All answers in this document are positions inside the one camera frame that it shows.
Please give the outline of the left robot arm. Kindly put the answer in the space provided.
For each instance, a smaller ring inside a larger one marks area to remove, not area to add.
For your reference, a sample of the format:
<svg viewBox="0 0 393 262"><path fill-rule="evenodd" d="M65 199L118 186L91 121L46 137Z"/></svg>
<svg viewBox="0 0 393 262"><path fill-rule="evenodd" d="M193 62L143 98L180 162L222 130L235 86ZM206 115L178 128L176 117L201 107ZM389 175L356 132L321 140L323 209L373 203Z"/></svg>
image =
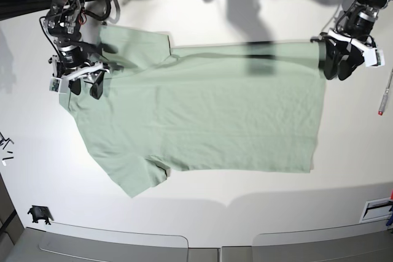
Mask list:
<svg viewBox="0 0 393 262"><path fill-rule="evenodd" d="M385 65L384 53L378 48L372 29L380 10L390 0L353 0L335 21L334 27L319 35L325 45L325 57L320 63L327 80L343 81L361 65Z"/></svg>

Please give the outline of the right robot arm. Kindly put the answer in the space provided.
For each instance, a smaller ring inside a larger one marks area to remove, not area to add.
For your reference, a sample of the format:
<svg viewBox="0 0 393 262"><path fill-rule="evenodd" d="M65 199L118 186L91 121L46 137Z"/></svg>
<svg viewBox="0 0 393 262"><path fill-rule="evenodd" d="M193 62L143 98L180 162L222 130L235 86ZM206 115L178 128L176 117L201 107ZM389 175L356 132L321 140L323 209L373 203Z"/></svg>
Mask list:
<svg viewBox="0 0 393 262"><path fill-rule="evenodd" d="M104 21L111 12L111 0L104 0L102 15L85 9L86 0L52 0L50 10L40 21L45 36L55 49L49 58L53 67L50 91L79 95L82 82L90 87L90 96L99 99L103 93L105 73L111 71L108 63L98 61L102 55L97 45L83 41L81 26L90 16Z"/></svg>

